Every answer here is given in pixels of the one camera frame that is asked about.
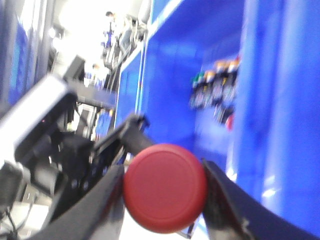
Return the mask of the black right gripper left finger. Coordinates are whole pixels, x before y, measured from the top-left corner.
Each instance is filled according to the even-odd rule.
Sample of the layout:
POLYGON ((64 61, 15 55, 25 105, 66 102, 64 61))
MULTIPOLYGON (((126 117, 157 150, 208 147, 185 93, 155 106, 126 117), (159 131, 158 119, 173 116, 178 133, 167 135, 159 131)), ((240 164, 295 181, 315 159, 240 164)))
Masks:
POLYGON ((118 240, 124 221, 123 165, 106 175, 73 207, 31 240, 118 240))

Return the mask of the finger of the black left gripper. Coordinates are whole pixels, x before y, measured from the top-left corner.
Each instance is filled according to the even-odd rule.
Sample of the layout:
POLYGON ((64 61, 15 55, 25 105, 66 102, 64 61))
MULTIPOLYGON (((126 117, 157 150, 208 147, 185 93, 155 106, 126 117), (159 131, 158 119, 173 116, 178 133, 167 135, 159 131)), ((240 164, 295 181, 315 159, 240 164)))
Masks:
POLYGON ((137 155, 142 150, 155 145, 155 142, 144 134, 145 127, 149 126, 150 122, 146 115, 132 113, 124 122, 96 142, 93 151, 98 153, 118 141, 127 152, 137 155))

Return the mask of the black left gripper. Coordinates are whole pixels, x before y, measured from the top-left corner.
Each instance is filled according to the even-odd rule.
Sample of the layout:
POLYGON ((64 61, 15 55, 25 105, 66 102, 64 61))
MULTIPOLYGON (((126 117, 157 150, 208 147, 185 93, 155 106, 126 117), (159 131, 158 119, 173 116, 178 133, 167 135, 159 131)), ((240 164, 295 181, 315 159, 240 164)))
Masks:
POLYGON ((0 211, 11 208, 21 181, 29 181, 47 195, 62 183, 58 174, 42 178, 46 168, 40 158, 53 157, 69 180, 78 179, 70 200, 60 200, 53 212, 57 218, 80 200, 116 164, 124 153, 120 141, 107 135, 92 142, 62 131, 58 120, 77 101, 74 87, 47 75, 32 87, 0 121, 0 211))

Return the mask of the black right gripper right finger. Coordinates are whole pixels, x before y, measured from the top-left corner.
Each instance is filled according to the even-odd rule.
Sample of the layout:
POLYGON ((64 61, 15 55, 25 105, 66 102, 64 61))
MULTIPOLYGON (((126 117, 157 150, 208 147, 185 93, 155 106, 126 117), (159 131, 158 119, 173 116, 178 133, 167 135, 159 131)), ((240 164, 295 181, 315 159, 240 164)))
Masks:
POLYGON ((231 181, 212 161, 202 161, 208 196, 203 210, 210 240, 316 240, 277 216, 231 181))

